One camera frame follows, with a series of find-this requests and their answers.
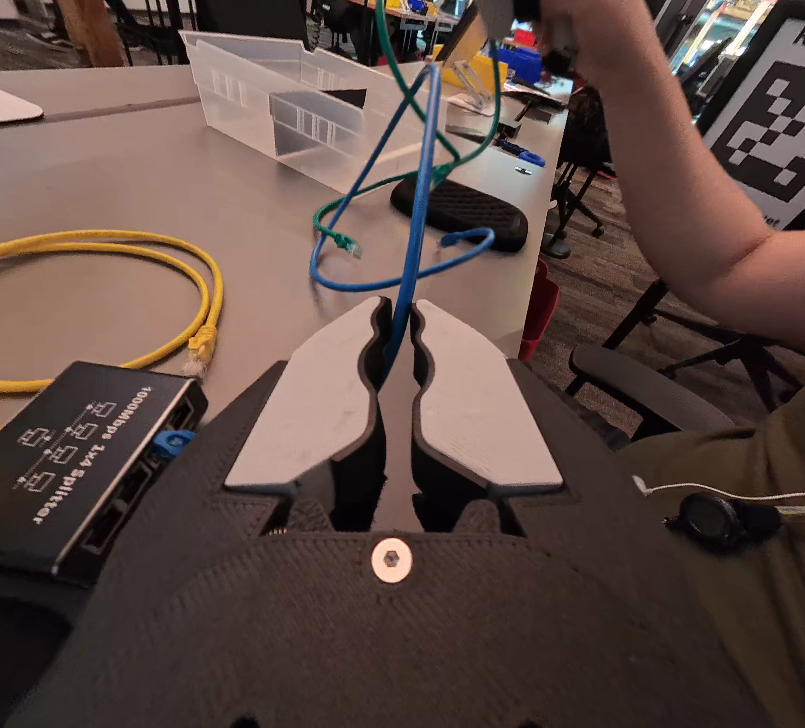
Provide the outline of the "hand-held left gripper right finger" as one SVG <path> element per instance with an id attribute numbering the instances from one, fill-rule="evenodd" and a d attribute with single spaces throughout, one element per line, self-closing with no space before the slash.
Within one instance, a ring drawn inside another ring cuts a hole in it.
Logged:
<path id="1" fill-rule="evenodd" d="M 410 313 L 418 450 L 493 497 L 558 491 L 563 477 L 505 354 L 428 300 Z"/>

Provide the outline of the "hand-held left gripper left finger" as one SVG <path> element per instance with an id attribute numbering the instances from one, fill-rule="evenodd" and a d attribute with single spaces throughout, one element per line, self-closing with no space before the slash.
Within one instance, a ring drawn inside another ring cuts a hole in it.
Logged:
<path id="1" fill-rule="evenodd" d="M 376 425 L 390 314 L 390 299 L 372 296 L 291 355 L 226 477 L 227 490 L 336 495 L 332 463 L 359 448 Z"/>

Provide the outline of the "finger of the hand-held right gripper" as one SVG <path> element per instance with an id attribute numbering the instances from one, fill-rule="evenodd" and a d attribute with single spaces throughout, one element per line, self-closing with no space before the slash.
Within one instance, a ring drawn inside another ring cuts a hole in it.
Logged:
<path id="1" fill-rule="evenodd" d="M 515 21 L 514 0 L 475 0 L 489 38 L 507 38 Z"/>

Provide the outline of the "person's right forearm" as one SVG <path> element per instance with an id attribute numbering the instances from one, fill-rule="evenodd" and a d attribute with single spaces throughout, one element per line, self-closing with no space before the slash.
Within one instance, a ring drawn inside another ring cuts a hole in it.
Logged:
<path id="1" fill-rule="evenodd" d="M 804 347 L 803 232 L 770 227 L 694 127 L 667 67 L 589 81 L 629 228 L 679 300 L 724 326 Z"/>

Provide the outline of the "black ethernet splitter box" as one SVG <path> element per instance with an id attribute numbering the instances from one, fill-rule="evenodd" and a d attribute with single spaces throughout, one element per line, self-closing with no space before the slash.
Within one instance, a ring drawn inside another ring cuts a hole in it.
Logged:
<path id="1" fill-rule="evenodd" d="M 207 408 L 192 377 L 70 364 L 2 427 L 2 574 L 96 582 Z"/>

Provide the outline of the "person's right hand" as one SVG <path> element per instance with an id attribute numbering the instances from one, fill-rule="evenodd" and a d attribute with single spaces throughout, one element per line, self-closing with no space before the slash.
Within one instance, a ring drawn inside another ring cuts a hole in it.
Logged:
<path id="1" fill-rule="evenodd" d="M 598 90 L 624 87 L 665 58 L 645 0 L 540 0 L 540 14 L 553 49 L 569 25 L 576 70 Z"/>

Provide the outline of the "grey tablet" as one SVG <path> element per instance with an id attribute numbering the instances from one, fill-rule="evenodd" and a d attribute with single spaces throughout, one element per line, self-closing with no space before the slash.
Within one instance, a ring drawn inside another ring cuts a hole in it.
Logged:
<path id="1" fill-rule="evenodd" d="M 434 61 L 444 68 L 470 63 L 488 43 L 488 28 L 476 2 L 470 4 L 452 30 L 446 44 L 434 52 Z"/>

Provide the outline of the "blue storage bin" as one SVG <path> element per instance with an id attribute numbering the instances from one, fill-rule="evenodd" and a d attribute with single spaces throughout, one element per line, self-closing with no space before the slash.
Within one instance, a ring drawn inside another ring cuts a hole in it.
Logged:
<path id="1" fill-rule="evenodd" d="M 537 51 L 500 44 L 498 60 L 506 65 L 506 78 L 509 81 L 535 86 L 541 80 L 543 58 Z"/>

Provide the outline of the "yellow storage bin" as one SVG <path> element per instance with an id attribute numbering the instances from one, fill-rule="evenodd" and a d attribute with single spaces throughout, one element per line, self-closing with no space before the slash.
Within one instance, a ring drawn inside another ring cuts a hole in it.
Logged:
<path id="1" fill-rule="evenodd" d="M 493 76 L 493 60 L 482 53 L 478 53 L 468 61 L 468 64 L 480 82 L 480 84 L 477 85 L 477 88 L 480 90 L 480 92 L 483 95 L 493 95 L 495 87 L 495 79 Z M 498 84 L 501 86 L 501 88 L 505 85 L 507 73 L 508 64 L 498 61 Z M 442 69 L 442 81 L 449 86 L 466 89 L 465 85 L 451 67 Z"/>

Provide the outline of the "dark cabinet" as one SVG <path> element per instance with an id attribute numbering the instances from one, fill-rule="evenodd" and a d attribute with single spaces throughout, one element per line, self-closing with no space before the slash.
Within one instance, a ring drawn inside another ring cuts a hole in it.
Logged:
<path id="1" fill-rule="evenodd" d="M 654 28 L 669 60 L 688 38 L 703 10 L 711 0 L 665 0 L 654 18 Z"/>

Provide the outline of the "white tablet stand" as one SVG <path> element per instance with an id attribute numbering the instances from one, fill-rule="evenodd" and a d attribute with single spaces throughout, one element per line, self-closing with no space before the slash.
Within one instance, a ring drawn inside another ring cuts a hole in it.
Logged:
<path id="1" fill-rule="evenodd" d="M 450 103 L 473 113 L 490 116 L 495 107 L 494 89 L 487 87 L 478 71 L 468 60 L 458 60 L 443 68 L 444 79 L 461 88 L 461 92 L 451 97 Z"/>

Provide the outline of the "far work desk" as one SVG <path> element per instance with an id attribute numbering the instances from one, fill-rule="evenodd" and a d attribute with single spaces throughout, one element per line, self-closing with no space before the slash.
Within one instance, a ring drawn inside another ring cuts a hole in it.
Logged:
<path id="1" fill-rule="evenodd" d="M 375 0 L 345 0 L 359 8 L 366 8 L 374 11 L 376 9 Z M 385 0 L 384 7 L 387 17 L 408 19 L 423 23 L 442 22 L 445 24 L 456 25 L 460 21 L 460 15 L 453 15 L 438 8 L 434 3 L 419 0 Z"/>

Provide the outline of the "red hanging bin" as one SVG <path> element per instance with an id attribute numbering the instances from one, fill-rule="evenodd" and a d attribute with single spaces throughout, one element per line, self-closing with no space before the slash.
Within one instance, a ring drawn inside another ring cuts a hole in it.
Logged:
<path id="1" fill-rule="evenodd" d="M 519 361 L 528 362 L 533 358 L 556 312 L 559 295 L 560 287 L 550 278 L 548 265 L 538 260 L 522 329 Z"/>

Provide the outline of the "black office chair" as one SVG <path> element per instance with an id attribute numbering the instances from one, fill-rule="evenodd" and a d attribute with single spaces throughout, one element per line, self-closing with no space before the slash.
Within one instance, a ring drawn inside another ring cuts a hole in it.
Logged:
<path id="1" fill-rule="evenodd" d="M 781 342 L 722 325 L 706 324 L 663 309 L 661 302 L 669 292 L 666 283 L 655 280 L 602 346 L 575 348 L 569 358 L 574 378 L 566 394 L 573 397 L 589 384 L 638 414 L 641 422 L 632 437 L 635 442 L 672 432 L 712 432 L 733 427 L 727 415 L 679 386 L 676 375 L 684 369 L 708 362 L 724 367 L 731 361 L 739 361 L 769 412 L 803 390 L 803 381 L 770 352 L 772 348 L 783 348 Z M 659 318 L 714 341 L 718 347 L 658 371 L 617 351 L 638 325 L 652 325 Z"/>
<path id="2" fill-rule="evenodd" d="M 590 86 L 575 91 L 569 98 L 569 113 L 558 154 L 561 172 L 551 190 L 556 203 L 558 224 L 543 236 L 540 252 L 555 260 L 566 260 L 571 253 L 566 243 L 567 225 L 581 212 L 595 228 L 592 237 L 600 238 L 603 222 L 584 203 L 584 197 L 600 172 L 611 166 L 605 115 L 598 92 Z"/>

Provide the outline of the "black wrist rest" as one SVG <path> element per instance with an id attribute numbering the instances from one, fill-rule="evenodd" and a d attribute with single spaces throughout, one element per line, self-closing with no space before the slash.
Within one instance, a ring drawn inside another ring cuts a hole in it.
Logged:
<path id="1" fill-rule="evenodd" d="M 444 234 L 490 229 L 491 249 L 507 254 L 522 250 L 529 234 L 527 216 L 517 206 L 451 179 L 430 191 L 425 223 Z"/>

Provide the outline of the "black white marker board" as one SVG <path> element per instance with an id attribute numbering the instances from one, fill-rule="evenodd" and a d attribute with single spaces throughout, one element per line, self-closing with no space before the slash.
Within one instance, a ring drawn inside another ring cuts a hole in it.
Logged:
<path id="1" fill-rule="evenodd" d="M 804 229 L 804 0 L 776 1 L 697 126 L 771 227 Z"/>

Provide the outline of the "black round clip device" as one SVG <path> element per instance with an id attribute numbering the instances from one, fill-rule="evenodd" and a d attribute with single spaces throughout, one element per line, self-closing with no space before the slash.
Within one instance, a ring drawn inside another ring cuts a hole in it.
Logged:
<path id="1" fill-rule="evenodd" d="M 770 505 L 696 493 L 682 499 L 678 513 L 663 524 L 708 552 L 727 554 L 769 541 L 780 532 L 782 516 Z"/>

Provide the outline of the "clear plastic bin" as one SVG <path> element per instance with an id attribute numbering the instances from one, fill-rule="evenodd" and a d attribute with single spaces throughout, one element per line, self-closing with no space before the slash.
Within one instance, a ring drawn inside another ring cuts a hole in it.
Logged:
<path id="1" fill-rule="evenodd" d="M 299 41 L 180 35 L 207 125 L 337 193 L 404 99 L 388 74 Z"/>

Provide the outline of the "white flat object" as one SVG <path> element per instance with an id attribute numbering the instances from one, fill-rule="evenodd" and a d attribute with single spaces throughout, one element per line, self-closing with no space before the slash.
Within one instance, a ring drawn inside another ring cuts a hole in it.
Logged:
<path id="1" fill-rule="evenodd" d="M 0 91 L 0 98 L 2 126 L 35 121 L 44 117 L 44 111 L 41 107 L 5 90 Z"/>

